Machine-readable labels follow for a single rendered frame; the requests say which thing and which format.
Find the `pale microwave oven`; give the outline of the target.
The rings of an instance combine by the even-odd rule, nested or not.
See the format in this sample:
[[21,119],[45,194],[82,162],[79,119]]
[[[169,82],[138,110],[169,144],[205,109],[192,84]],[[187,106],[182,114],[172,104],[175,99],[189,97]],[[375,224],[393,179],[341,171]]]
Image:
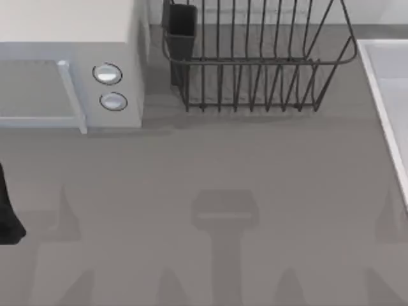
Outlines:
[[[88,131],[141,126],[149,45],[147,0],[0,0],[0,60],[68,61]],[[106,62],[122,71],[118,84],[94,79]],[[124,95],[126,109],[103,108],[109,92]]]

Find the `silver microwave knob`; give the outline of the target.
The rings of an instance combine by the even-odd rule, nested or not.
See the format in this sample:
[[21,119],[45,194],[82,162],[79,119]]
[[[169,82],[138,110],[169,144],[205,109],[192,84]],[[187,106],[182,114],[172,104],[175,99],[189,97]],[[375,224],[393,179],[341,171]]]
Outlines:
[[118,84],[123,77],[120,68],[112,63],[103,63],[92,69],[94,79],[103,85]]
[[119,92],[109,92],[99,97],[99,104],[111,112],[120,112],[126,109],[128,100]]

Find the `black cutlery holder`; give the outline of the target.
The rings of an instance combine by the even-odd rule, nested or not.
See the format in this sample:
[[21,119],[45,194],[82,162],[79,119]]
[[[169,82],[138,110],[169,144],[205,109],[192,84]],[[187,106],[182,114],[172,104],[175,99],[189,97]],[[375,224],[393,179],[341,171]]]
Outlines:
[[184,68],[193,57],[198,9],[192,4],[163,0],[162,27],[170,58],[171,85],[184,83]]

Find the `microwave oven door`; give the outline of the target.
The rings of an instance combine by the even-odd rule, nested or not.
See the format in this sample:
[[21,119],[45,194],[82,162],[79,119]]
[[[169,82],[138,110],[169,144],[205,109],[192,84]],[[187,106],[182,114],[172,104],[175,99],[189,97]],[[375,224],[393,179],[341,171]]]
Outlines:
[[88,132],[66,60],[0,60],[0,128]]

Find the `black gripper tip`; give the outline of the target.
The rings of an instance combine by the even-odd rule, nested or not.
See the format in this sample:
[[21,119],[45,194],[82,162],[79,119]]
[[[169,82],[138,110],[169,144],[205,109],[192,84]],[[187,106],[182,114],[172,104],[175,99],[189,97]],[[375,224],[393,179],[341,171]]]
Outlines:
[[11,205],[0,163],[0,245],[17,245],[26,235],[27,231]]

